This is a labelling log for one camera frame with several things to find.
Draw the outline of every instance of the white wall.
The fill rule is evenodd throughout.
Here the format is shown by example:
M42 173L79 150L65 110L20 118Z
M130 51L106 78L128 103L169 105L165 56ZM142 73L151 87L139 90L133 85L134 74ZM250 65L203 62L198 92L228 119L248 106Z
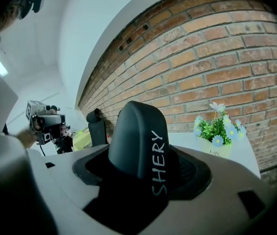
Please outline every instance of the white wall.
M87 122L82 113L68 107L69 97L61 83L57 67L29 77L28 84L15 92L19 98L7 120L7 128L11 134L16 134L28 126L28 121L25 118L25 108L28 100L37 100L60 107L61 111L59 113L66 115L66 124L71 125L74 132L87 127ZM36 144L32 148L41 151ZM42 148L46 155L57 154L52 142L43 145Z
M160 0L69 0L59 38L58 67L77 106L100 56L137 15Z

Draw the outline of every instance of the white table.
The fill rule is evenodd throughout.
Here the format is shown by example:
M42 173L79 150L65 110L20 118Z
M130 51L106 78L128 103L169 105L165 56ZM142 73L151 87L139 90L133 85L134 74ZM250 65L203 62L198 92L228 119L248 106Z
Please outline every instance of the white table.
M177 145L201 151L200 147L198 147L198 142L196 142L195 140L196 137L193 132L169 132L168 136L169 143L171 145ZM253 174L255 174L258 178L260 178L257 160L253 152L252 146L247 138L245 142L242 142L242 145L236 146L235 149L232 150L229 159L243 165Z

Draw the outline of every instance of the brick wall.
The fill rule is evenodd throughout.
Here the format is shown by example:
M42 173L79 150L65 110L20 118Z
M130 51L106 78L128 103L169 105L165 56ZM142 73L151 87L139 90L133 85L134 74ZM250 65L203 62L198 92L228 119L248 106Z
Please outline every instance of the brick wall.
M79 107L107 131L130 100L158 107L169 132L225 103L248 130L259 168L277 165L277 15L261 0L163 0L134 19L90 76Z

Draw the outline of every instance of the black joystick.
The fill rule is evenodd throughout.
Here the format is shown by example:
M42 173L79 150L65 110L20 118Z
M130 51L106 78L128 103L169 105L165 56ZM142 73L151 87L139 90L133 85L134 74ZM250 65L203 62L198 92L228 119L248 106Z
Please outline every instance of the black joystick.
M192 199L210 183L208 166L169 145L165 118L151 105L130 101L119 113L109 151L79 159L74 173L99 195L84 211L122 234L137 234L169 200Z

